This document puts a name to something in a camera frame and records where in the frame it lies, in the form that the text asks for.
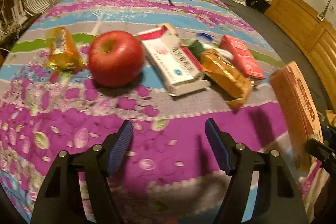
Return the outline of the white red medicine box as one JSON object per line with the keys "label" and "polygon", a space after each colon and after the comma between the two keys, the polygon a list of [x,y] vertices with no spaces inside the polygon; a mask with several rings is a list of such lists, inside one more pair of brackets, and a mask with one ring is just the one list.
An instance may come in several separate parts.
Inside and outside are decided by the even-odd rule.
{"label": "white red medicine box", "polygon": [[200,62],[167,26],[139,32],[137,36],[171,96],[184,96],[211,86]]}

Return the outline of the dark grey bed sheet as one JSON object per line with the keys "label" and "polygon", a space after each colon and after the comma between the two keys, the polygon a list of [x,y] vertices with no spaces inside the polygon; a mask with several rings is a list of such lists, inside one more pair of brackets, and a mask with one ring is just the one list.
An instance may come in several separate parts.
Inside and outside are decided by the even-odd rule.
{"label": "dark grey bed sheet", "polygon": [[275,50],[284,63],[295,61],[309,87],[317,110],[325,113],[332,109],[329,96],[318,74],[291,38],[263,13],[232,0],[219,0],[252,26]]}

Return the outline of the orange cardboard box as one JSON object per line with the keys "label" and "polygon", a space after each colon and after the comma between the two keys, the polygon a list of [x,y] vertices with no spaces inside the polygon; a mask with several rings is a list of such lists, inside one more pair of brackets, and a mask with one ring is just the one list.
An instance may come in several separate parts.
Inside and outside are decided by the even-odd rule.
{"label": "orange cardboard box", "polygon": [[305,143],[310,139],[323,142],[321,124],[310,90],[295,61],[275,71],[269,83],[285,117],[294,165],[297,170],[307,173],[313,158],[305,151]]}

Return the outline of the colourful floral quilt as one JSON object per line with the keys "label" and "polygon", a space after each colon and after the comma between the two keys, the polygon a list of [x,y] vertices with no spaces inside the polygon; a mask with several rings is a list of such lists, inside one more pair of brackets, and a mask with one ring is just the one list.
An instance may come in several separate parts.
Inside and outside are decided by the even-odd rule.
{"label": "colourful floral quilt", "polygon": [[21,36],[1,66],[1,187],[10,207],[29,223],[42,182],[58,152],[82,152],[116,132],[125,119],[134,137],[122,166],[109,179],[126,223],[212,223],[230,178],[219,169],[205,136],[205,122],[250,149],[277,149],[295,173],[288,130],[271,85],[263,79],[233,111],[213,85],[171,96],[145,62],[128,86],[104,89],[88,69],[55,73],[45,66],[47,33],[65,27],[83,59],[100,34],[131,34],[172,24],[181,38],[198,32],[219,41],[236,36],[269,77],[284,66],[270,44],[219,0],[63,0]]}

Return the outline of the green scrubbing pad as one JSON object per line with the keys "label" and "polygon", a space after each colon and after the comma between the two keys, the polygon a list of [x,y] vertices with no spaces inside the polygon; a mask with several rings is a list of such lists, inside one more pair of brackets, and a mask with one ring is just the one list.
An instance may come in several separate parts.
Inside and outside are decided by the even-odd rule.
{"label": "green scrubbing pad", "polygon": [[200,60],[202,53],[205,48],[201,42],[194,40],[189,46],[187,46],[189,51],[195,56],[196,59]]}

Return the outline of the white plastic bottle blue cap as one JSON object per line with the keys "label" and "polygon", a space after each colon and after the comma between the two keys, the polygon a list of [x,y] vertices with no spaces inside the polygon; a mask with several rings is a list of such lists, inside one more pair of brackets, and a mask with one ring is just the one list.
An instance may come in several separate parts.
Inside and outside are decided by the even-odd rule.
{"label": "white plastic bottle blue cap", "polygon": [[206,50],[214,49],[217,53],[224,59],[232,61],[234,59],[233,54],[227,50],[223,50],[219,47],[219,43],[215,41],[215,38],[211,35],[205,34],[203,32],[196,33],[197,40],[202,44],[203,48]]}

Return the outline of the golden snack wrapper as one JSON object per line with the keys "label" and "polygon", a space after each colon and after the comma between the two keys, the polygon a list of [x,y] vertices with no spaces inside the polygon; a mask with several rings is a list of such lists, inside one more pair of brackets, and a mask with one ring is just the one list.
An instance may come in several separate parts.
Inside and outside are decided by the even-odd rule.
{"label": "golden snack wrapper", "polygon": [[199,62],[204,73],[224,90],[230,108],[240,109],[252,91],[252,82],[233,65],[224,61],[214,49],[203,51]]}

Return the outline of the red apple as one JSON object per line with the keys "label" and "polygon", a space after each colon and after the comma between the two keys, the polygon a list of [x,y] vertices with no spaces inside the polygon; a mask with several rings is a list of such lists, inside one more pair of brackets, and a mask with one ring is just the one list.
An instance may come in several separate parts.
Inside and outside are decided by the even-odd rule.
{"label": "red apple", "polygon": [[142,43],[125,31],[110,31],[98,36],[88,53],[93,79],[109,88],[124,86],[134,80],[144,60]]}

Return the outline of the yellow snack packet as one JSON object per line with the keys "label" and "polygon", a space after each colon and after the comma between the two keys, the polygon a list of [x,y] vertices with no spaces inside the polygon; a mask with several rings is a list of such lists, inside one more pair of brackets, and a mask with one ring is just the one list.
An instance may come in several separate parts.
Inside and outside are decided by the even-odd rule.
{"label": "yellow snack packet", "polygon": [[56,27],[47,32],[46,43],[49,56],[45,66],[57,72],[77,73],[84,68],[74,38],[65,27]]}

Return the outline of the beige small cube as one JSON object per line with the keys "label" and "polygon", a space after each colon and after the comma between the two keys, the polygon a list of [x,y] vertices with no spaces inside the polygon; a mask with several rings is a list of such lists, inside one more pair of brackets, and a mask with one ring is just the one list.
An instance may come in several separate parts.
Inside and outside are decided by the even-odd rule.
{"label": "beige small cube", "polygon": [[178,33],[177,33],[177,30],[175,29],[174,26],[172,26],[171,24],[169,23],[160,23],[160,24],[157,24],[156,27],[165,27],[167,28],[173,35],[175,36],[178,36]]}

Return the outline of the small red carton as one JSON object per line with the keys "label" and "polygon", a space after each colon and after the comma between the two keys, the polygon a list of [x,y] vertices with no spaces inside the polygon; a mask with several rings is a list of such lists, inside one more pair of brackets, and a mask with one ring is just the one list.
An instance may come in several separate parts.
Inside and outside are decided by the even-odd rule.
{"label": "small red carton", "polygon": [[263,71],[241,39],[224,35],[220,42],[220,48],[232,54],[234,58],[231,63],[246,78],[257,80],[265,79]]}

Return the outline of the wooden headboard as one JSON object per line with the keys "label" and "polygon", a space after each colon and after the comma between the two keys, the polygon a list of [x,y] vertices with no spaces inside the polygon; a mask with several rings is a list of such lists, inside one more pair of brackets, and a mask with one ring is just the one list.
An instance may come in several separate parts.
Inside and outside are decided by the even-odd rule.
{"label": "wooden headboard", "polygon": [[265,15],[299,47],[318,74],[335,109],[335,29],[303,0],[272,0]]}

